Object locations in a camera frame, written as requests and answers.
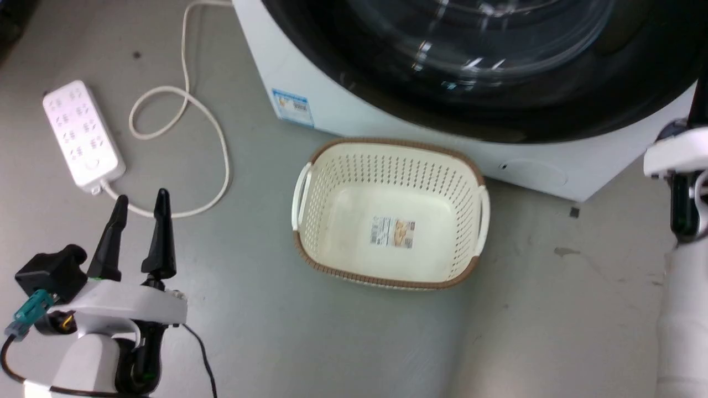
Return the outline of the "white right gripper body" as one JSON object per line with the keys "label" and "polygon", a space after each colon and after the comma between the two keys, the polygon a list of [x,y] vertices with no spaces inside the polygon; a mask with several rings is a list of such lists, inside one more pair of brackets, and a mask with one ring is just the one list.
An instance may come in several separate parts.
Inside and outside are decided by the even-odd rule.
{"label": "white right gripper body", "polygon": [[707,169],[707,128],[688,129],[685,133],[652,144],[644,153],[644,174],[665,177],[668,174],[693,173]]}

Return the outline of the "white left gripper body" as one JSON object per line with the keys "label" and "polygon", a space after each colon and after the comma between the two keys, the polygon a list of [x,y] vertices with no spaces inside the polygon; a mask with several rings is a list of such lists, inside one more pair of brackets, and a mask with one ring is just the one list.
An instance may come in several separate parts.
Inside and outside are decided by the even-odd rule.
{"label": "white left gripper body", "polygon": [[137,322],[162,325],[186,322],[188,301],[178,291],[90,279],[61,310],[73,314],[81,336],[131,332],[140,335]]}

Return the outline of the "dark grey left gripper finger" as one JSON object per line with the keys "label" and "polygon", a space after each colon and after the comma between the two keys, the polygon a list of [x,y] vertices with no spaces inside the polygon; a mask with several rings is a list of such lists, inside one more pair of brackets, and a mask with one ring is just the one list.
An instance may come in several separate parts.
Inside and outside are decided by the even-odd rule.
{"label": "dark grey left gripper finger", "polygon": [[129,199],[118,196],[113,212],[103,230],[94,256],[87,270],[87,277],[92,279],[113,280],[120,282],[119,254],[121,253],[122,232],[127,224]]}
{"label": "dark grey left gripper finger", "polygon": [[149,279],[164,280],[177,274],[175,243],[169,191],[159,189],[153,211],[155,226],[147,257],[141,264],[141,272]]}

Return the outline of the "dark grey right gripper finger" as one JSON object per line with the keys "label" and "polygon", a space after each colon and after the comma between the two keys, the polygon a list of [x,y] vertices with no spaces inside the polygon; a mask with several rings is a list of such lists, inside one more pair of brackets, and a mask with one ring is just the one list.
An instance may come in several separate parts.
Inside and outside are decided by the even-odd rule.
{"label": "dark grey right gripper finger", "polygon": [[707,76],[697,80],[692,106],[687,116],[687,127],[690,129],[706,128],[707,126]]}

